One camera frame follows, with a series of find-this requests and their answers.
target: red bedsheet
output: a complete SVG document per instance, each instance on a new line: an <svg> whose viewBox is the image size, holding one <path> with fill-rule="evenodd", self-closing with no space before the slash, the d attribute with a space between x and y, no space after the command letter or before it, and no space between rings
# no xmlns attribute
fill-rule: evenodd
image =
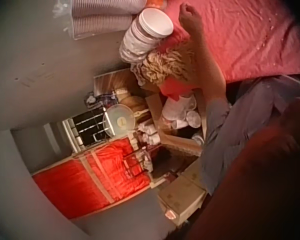
<svg viewBox="0 0 300 240"><path fill-rule="evenodd" d="M169 0L165 12L175 31L161 46L188 37L180 27L179 6ZM300 74L300 26L280 0L188 0L202 14L208 46L228 83L244 79Z"/></svg>

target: box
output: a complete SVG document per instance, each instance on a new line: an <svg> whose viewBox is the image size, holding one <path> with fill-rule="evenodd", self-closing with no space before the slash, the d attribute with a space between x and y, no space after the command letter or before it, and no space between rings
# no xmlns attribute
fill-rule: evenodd
<svg viewBox="0 0 300 240"><path fill-rule="evenodd" d="M205 136L207 129L205 114L206 108L200 90L195 91L195 98L197 101L198 111L201 116L203 135ZM164 101L160 97L160 94L156 93L146 97L145 99L151 112L154 125L159 133L161 144L199 157L201 155L202 148L196 143L196 141L172 135L172 131L167 129L167 127L161 122Z"/></svg>
<svg viewBox="0 0 300 240"><path fill-rule="evenodd" d="M198 187L184 176L179 176L159 191L158 198L162 210L165 213L173 212L176 218L171 221L179 226L201 207L206 195L206 190Z"/></svg>
<svg viewBox="0 0 300 240"><path fill-rule="evenodd" d="M181 173L186 179L194 183L196 186L206 189L203 184L201 160L195 160L184 172Z"/></svg>

